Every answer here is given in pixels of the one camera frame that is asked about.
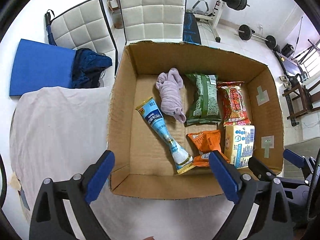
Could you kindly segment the white quilted chair right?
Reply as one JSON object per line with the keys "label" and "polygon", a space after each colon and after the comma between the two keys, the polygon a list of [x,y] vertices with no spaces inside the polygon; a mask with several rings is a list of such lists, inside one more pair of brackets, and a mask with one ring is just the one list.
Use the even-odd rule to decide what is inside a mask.
{"label": "white quilted chair right", "polygon": [[126,44],[183,41],[187,0],[119,0]]}

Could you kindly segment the yellow blue tissue pack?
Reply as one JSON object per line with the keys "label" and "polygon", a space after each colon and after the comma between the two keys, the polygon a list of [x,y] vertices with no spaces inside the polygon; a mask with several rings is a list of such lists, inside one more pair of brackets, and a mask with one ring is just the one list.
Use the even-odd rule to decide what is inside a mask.
{"label": "yellow blue tissue pack", "polygon": [[255,127],[252,125],[228,125],[225,127],[224,155],[237,169],[248,167],[253,155]]}

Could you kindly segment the grey office chair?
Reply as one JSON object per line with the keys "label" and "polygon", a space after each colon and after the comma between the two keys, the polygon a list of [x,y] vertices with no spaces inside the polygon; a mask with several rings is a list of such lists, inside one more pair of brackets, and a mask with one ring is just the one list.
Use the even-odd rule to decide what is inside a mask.
{"label": "grey office chair", "polygon": [[[302,142],[285,146],[285,149],[289,149],[298,155],[305,157],[313,157],[316,159],[319,150],[320,138],[315,137]],[[290,179],[303,180],[303,172],[300,168],[295,167],[289,161],[284,160],[284,177]]]}

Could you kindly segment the purple soft cloth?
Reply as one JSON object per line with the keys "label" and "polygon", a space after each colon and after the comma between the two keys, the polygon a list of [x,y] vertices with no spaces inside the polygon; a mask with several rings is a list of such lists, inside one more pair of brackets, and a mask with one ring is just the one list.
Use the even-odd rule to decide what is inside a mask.
{"label": "purple soft cloth", "polygon": [[178,70],[171,68],[167,73],[159,74],[155,86],[161,97],[161,111],[174,117],[176,121],[185,123],[186,116],[180,94],[180,89],[183,88],[183,79]]}

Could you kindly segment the black blue weight bench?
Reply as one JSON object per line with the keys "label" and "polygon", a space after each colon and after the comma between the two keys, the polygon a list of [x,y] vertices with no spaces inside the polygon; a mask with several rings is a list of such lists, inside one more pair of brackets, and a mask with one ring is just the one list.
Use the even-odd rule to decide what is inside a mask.
{"label": "black blue weight bench", "polygon": [[196,18],[191,12],[186,12],[184,15],[183,41],[197,45],[202,44]]}

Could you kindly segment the cardboard box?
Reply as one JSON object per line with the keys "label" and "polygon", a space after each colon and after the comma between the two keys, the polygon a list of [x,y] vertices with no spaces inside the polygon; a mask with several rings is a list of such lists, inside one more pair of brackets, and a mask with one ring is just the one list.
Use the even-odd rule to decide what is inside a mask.
{"label": "cardboard box", "polygon": [[284,128],[268,67],[216,48],[141,41],[124,48],[112,89],[108,148],[114,194],[148,199],[215,196],[200,153],[219,150],[241,173],[255,157],[283,166]]}

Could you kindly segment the light blue Nestle pouch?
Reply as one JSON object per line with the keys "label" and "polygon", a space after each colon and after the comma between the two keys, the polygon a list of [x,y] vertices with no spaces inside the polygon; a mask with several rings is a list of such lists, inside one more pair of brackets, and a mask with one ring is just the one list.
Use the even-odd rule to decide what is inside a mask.
{"label": "light blue Nestle pouch", "polygon": [[170,134],[163,114],[154,98],[150,97],[148,100],[143,101],[141,105],[136,107],[136,110],[168,146],[177,174],[184,174],[193,169],[195,167],[193,165],[193,157]]}

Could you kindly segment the white quilted chair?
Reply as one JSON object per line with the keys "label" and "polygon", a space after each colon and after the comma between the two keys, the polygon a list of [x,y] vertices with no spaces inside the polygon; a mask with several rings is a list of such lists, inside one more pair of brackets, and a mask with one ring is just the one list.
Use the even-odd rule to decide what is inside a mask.
{"label": "white quilted chair", "polygon": [[118,50],[108,23],[103,0],[86,0],[50,20],[55,44],[78,50],[88,48],[112,59],[112,73],[118,68]]}
{"label": "white quilted chair", "polygon": [[126,44],[183,41],[187,0],[119,0]]}

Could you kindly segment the orange snack bag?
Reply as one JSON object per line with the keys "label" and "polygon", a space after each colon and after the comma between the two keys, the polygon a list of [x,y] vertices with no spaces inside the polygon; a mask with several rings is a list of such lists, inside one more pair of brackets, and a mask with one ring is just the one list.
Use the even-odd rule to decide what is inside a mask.
{"label": "orange snack bag", "polygon": [[221,132],[218,129],[214,131],[189,133],[187,136],[199,151],[199,155],[193,157],[194,166],[209,167],[209,154],[213,151],[218,151],[225,161],[230,163],[230,160],[222,153],[220,146]]}

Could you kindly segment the barbell on floor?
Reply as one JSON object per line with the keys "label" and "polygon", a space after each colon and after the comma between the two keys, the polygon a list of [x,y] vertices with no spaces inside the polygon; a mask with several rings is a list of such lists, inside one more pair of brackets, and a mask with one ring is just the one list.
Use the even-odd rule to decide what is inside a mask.
{"label": "barbell on floor", "polygon": [[243,41],[248,41],[252,37],[261,39],[261,40],[265,41],[265,44],[267,45],[267,47],[270,50],[276,51],[276,52],[281,51],[280,46],[277,44],[276,38],[274,36],[272,36],[272,35],[268,35],[266,37],[259,36],[259,35],[255,34],[255,31],[252,30],[246,24],[240,25],[240,27],[238,28],[238,35]]}

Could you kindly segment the black speaker box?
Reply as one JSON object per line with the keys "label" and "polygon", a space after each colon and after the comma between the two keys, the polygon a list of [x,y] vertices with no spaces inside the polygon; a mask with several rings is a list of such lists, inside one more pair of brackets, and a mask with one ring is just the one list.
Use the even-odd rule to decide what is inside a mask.
{"label": "black speaker box", "polygon": [[281,54],[285,57],[290,57],[294,52],[295,50],[293,45],[288,43],[281,49]]}

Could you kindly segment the green snack bag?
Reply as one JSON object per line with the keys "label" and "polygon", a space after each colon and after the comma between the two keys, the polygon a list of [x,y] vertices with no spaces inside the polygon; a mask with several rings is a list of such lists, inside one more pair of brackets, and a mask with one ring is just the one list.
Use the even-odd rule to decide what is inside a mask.
{"label": "green snack bag", "polygon": [[217,101],[217,78],[215,74],[187,74],[186,77],[195,85],[194,101],[187,111],[187,126],[211,124],[221,121]]}

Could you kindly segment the grey table cloth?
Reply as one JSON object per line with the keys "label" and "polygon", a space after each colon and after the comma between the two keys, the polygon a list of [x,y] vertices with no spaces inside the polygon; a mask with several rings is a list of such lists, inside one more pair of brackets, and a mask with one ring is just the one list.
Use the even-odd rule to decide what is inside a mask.
{"label": "grey table cloth", "polygon": [[[27,220],[44,179],[69,180],[107,148],[110,87],[42,88],[17,103],[10,131],[12,170]],[[105,187],[91,208],[111,239],[212,239],[233,203],[225,196],[186,200],[122,197]]]}

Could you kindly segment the blue foam mat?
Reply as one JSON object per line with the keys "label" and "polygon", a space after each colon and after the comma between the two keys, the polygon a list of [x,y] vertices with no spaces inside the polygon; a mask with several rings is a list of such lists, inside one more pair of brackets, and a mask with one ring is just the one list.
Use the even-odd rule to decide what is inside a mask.
{"label": "blue foam mat", "polygon": [[14,58],[10,96],[22,96],[43,87],[72,87],[76,51],[21,39]]}

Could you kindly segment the red snack bag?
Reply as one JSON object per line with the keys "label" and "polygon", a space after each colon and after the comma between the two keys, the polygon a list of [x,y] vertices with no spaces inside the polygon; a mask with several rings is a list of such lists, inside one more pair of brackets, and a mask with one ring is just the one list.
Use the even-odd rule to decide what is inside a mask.
{"label": "red snack bag", "polygon": [[223,106],[223,125],[250,125],[251,121],[242,93],[244,81],[228,81],[217,83],[217,91]]}

